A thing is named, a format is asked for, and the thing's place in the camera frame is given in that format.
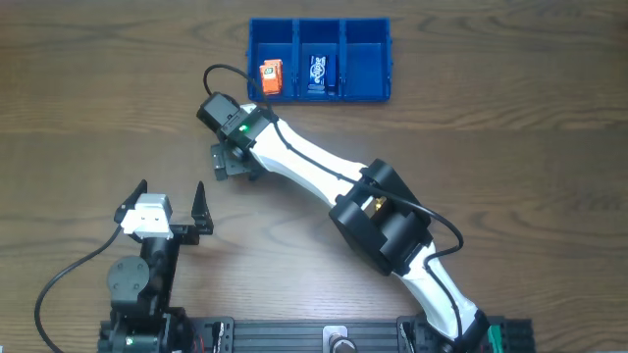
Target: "wood grain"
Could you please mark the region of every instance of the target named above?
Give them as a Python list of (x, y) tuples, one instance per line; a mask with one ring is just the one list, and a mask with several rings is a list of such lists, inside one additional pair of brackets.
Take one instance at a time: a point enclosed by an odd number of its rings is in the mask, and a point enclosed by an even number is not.
[[(187, 221), (206, 183), (216, 235), (182, 250), (173, 305), (237, 319), (391, 318), (402, 284), (354, 256), (325, 206), (280, 176), (217, 182), (194, 117), (203, 70), (244, 67), (250, 17), (392, 20), (388, 104), (281, 105), (308, 139), (382, 158), (451, 218), (444, 259), (490, 315), (532, 318), (540, 352), (628, 350), (628, 3), (620, 0), (0, 3), (0, 345), (45, 352), (47, 280), (105, 241), (140, 179)], [(211, 77), (245, 101), (244, 83)], [(440, 246), (451, 242), (434, 226)], [(121, 237), (61, 280), (43, 320), (93, 352)]]

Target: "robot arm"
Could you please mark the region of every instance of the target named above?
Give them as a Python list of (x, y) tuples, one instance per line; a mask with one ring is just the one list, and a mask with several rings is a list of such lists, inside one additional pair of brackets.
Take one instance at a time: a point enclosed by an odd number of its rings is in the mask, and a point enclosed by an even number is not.
[[(451, 301), (424, 268), (425, 258), (435, 253), (427, 229), (429, 217), (393, 200), (385, 200), (373, 215), (367, 215), (373, 195), (328, 174), (288, 149), (271, 124), (273, 117), (254, 104), (239, 107), (215, 93), (201, 105), (197, 117), (216, 132), (235, 158), (254, 161), (266, 171), (288, 177), (325, 201), (345, 240), (365, 253), (381, 273), (399, 276), (424, 308), (430, 325), (450, 340), (456, 351), (477, 347), (489, 327), (484, 313), (460, 293), (439, 260), (433, 259), (432, 272), (458, 307), (462, 328), (459, 336)], [(394, 169), (383, 161), (376, 160), (367, 167), (343, 160), (300, 137), (286, 122), (277, 120), (277, 125), (294, 149), (321, 165), (419, 204)]]

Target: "table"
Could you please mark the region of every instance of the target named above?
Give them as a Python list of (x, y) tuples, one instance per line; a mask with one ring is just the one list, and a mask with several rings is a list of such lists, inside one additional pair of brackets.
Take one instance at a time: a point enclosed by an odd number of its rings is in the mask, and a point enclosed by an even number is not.
[[(489, 315), (532, 318), (539, 351), (627, 350), (626, 15), (621, 0), (2, 2), (0, 345), (46, 351), (37, 294), (109, 237), (142, 178), (178, 222), (205, 182), (216, 233), (182, 249), (172, 298), (193, 316), (419, 312), (293, 182), (216, 181), (216, 137), (195, 117), (203, 70), (244, 68), (249, 18), (385, 16), (390, 103), (278, 114), (343, 158), (393, 165), (464, 232), (444, 259), (457, 285)], [(210, 85), (246, 101), (238, 76), (216, 72)], [(60, 347), (95, 351), (106, 274), (138, 250), (120, 237), (51, 290), (42, 316)]]

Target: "black cable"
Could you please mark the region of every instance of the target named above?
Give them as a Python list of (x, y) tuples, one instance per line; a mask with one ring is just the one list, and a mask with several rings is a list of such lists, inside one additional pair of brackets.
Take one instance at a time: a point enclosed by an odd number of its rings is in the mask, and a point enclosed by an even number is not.
[(50, 279), (50, 281), (43, 287), (43, 289), (41, 289), (41, 293), (39, 293), (39, 296), (37, 297), (37, 301), (35, 302), (35, 325), (37, 326), (37, 331), (39, 332), (39, 335), (41, 336), (43, 341), (46, 342), (48, 347), (50, 347), (50, 349), (52, 349), (53, 352), (55, 352), (55, 353), (63, 353), (63, 351), (61, 349), (59, 349), (59, 347), (57, 347), (52, 342), (50, 337), (48, 337), (48, 334), (46, 334), (46, 331), (43, 329), (43, 325), (41, 324), (40, 312), (41, 312), (41, 303), (43, 302), (43, 298), (46, 296), (46, 293), (48, 293), (48, 290), (50, 290), (50, 288), (52, 288), (52, 286), (55, 285), (55, 283), (59, 279), (61, 279), (61, 277), (67, 275), (71, 270), (73, 270), (73, 269), (77, 268), (78, 266), (86, 263), (87, 261), (91, 260), (94, 256), (100, 254), (106, 248), (108, 248), (109, 245), (111, 245), (111, 243), (114, 242), (114, 240), (116, 240), (116, 237), (118, 236), (118, 233), (120, 233), (121, 229), (122, 228), (120, 226), (116, 227), (116, 230), (111, 235), (109, 240), (107, 240), (107, 242), (102, 244), (101, 247), (99, 247), (95, 251), (87, 254), (85, 257), (83, 257), (80, 260), (74, 262), (73, 264), (69, 265), (62, 272), (60, 272), (59, 274), (55, 275), (52, 279)]
[(273, 112), (273, 107), (271, 105), (271, 103), (268, 101), (268, 97), (266, 96), (266, 94), (264, 93), (264, 90), (259, 86), (259, 84), (255, 81), (255, 79), (253, 79), (253, 77), (249, 76), (247, 73), (243, 72), (242, 70), (235, 68), (231, 65), (227, 65), (227, 64), (215, 64), (210, 66), (209, 68), (207, 68), (207, 70), (205, 70), (205, 74), (203, 75), (203, 85), (205, 86), (205, 90), (207, 91), (207, 94), (209, 94), (211, 96), (212, 92), (209, 89), (209, 85), (207, 84), (207, 76), (209, 75), (209, 73), (214, 70), (214, 69), (226, 69), (229, 70), (231, 72), (234, 72), (242, 77), (244, 77), (249, 83), (251, 83), (253, 85), (253, 87), (255, 87), (255, 89), (261, 94), (262, 96), (262, 101), (264, 102), (264, 104), (266, 105), (266, 109), (268, 109), (270, 116), (271, 116), (271, 123), (273, 124), (273, 127), (275, 128), (275, 132), (277, 133), (277, 136), (279, 137), (279, 139), (282, 141), (282, 143), (286, 146), (286, 148), (293, 152), (294, 154), (296, 154), (297, 156), (299, 156), (300, 158), (304, 159), (305, 161), (309, 162), (310, 164), (314, 165), (315, 167), (325, 171), (328, 174), (331, 174), (332, 176), (340, 179), (340, 180), (344, 180), (346, 182), (349, 182), (351, 184), (353, 184), (354, 186), (361, 188), (367, 192), (369, 192), (371, 195), (376, 196), (376, 197), (386, 197), (387, 199), (396, 201), (398, 203), (401, 203), (407, 207), (410, 207), (414, 210), (420, 211), (423, 214), (426, 214), (428, 216), (430, 216), (431, 218), (439, 221), (440, 223), (442, 223), (445, 227), (447, 227), (449, 230), (451, 230), (451, 232), (453, 233), (453, 235), (455, 235), (456, 239), (458, 240), (458, 244), (455, 246), (452, 246), (448, 249), (442, 250), (442, 251), (438, 251), (432, 255), (429, 255), (425, 258), (425, 260), (423, 261), (423, 267), (425, 268), (425, 271), (430, 274), (430, 276), (434, 279), (434, 281), (441, 287), (441, 289), (443, 290), (443, 292), (445, 293), (445, 295), (447, 296), (447, 298), (449, 299), (449, 301), (451, 302), (451, 308), (453, 309), (453, 313), (455, 314), (455, 319), (456, 319), (456, 324), (457, 324), (457, 328), (458, 328), (458, 337), (462, 336), (462, 321), (460, 319), (460, 311), (458, 309), (458, 306), (455, 302), (455, 300), (453, 299), (453, 296), (451, 295), (451, 293), (449, 292), (449, 290), (446, 288), (445, 284), (434, 274), (434, 272), (432, 271), (432, 269), (430, 268), (430, 265), (428, 264), (431, 260), (434, 260), (436, 258), (440, 258), (442, 256), (445, 255), (449, 255), (449, 254), (453, 254), (454, 252), (460, 250), (462, 248), (462, 246), (464, 245), (464, 239), (462, 237), (462, 233), (460, 232), (460, 230), (458, 230), (458, 228), (452, 223), (450, 222), (448, 219), (446, 219), (445, 217), (439, 215), (438, 213), (430, 210), (427, 207), (421, 206), (419, 204), (416, 204), (414, 202), (408, 201), (400, 196), (397, 196), (393, 193), (381, 190), (377, 187), (374, 187), (372, 185), (366, 184), (366, 183), (362, 183), (359, 182), (357, 180), (353, 180), (350, 177), (347, 176), (343, 176), (340, 173), (337, 173), (325, 166), (323, 166), (322, 164), (318, 163), (317, 161), (311, 159), (310, 157), (306, 156), (305, 154), (301, 153), (300, 151), (296, 150), (294, 147), (292, 147), (292, 145), (286, 141), (286, 139), (284, 138), (284, 135), (282, 134), (281, 130), (279, 129), (279, 125), (278, 125), (278, 120), (279, 118), (275, 115), (275, 112)]

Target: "wooden table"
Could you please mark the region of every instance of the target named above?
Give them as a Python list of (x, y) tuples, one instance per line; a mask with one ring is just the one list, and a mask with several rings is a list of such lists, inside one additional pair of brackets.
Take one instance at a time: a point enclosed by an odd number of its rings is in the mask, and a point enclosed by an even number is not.
[[(250, 17), (390, 17), (388, 104), (283, 105), (343, 158), (395, 166), (465, 233), (444, 259), (489, 315), (532, 318), (539, 351), (628, 349), (628, 5), (596, 1), (57, 0), (0, 3), (0, 345), (45, 352), (42, 286), (114, 229), (146, 178), (190, 221), (199, 180), (216, 234), (182, 249), (172, 305), (236, 319), (418, 312), (283, 177), (214, 180), (195, 115), (203, 70), (244, 68)], [(210, 85), (246, 101), (238, 76)], [(438, 245), (451, 236), (434, 226)], [(64, 277), (43, 321), (93, 352), (121, 236)]]

